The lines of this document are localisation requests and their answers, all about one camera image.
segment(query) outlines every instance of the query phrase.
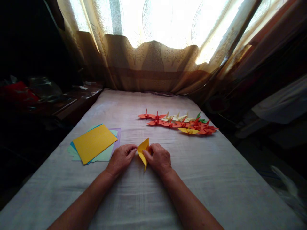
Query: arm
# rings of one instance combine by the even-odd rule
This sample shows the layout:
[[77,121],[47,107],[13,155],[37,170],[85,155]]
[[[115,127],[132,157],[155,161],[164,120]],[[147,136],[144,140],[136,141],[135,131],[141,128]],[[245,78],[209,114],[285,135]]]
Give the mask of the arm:
[[160,144],[152,144],[153,155],[143,151],[148,163],[160,176],[185,229],[223,229],[194,196],[170,164],[170,154]]
[[105,193],[129,166],[136,151],[134,144],[117,148],[107,168],[48,229],[87,229]]

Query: forearm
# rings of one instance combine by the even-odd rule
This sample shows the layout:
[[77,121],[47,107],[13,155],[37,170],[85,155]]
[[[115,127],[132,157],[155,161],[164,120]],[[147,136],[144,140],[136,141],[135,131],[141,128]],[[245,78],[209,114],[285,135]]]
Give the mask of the forearm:
[[116,180],[103,171],[48,229],[87,229],[103,196]]
[[172,170],[162,177],[185,229],[223,229]]

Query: green paper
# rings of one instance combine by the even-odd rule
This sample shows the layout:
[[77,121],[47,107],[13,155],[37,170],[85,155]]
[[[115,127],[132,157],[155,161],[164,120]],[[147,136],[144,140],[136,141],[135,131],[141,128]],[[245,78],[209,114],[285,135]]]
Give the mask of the green paper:
[[[118,131],[116,131],[116,130],[110,130],[110,131],[115,136],[117,136]],[[106,148],[104,151],[102,151],[97,157],[92,159],[91,162],[109,161],[111,154],[112,154],[113,147],[114,147],[114,143],[112,145],[110,145],[108,148]],[[80,158],[78,152],[71,145],[67,148],[67,152],[69,152],[69,155],[73,157],[72,161],[81,161],[81,158]]]
[[207,123],[208,121],[206,121],[205,119],[200,119],[199,122]]

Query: white cloth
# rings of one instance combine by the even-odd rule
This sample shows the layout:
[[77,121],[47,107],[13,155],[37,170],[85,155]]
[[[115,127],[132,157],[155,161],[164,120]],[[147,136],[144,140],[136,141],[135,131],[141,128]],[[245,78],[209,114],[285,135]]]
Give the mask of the white cloth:
[[[139,145],[149,137],[171,154],[172,167],[225,229],[304,229],[304,223],[278,197],[227,138],[188,136],[179,130],[147,126],[137,115],[196,117],[187,97],[105,90],[44,164],[0,213],[0,229],[46,229],[104,170],[108,162],[83,166],[71,161],[70,142],[92,125],[122,128],[121,144]],[[207,119],[204,113],[201,118]],[[136,155],[104,197],[90,229],[180,229],[163,184]]]
[[261,119],[288,124],[307,112],[307,75],[282,88],[252,108]]

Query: lace curtain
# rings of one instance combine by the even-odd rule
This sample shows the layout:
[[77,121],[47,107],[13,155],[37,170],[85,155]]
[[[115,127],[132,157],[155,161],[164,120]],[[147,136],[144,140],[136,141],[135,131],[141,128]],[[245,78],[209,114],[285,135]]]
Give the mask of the lace curtain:
[[284,2],[58,0],[63,37],[87,77],[112,89],[177,94],[202,89]]

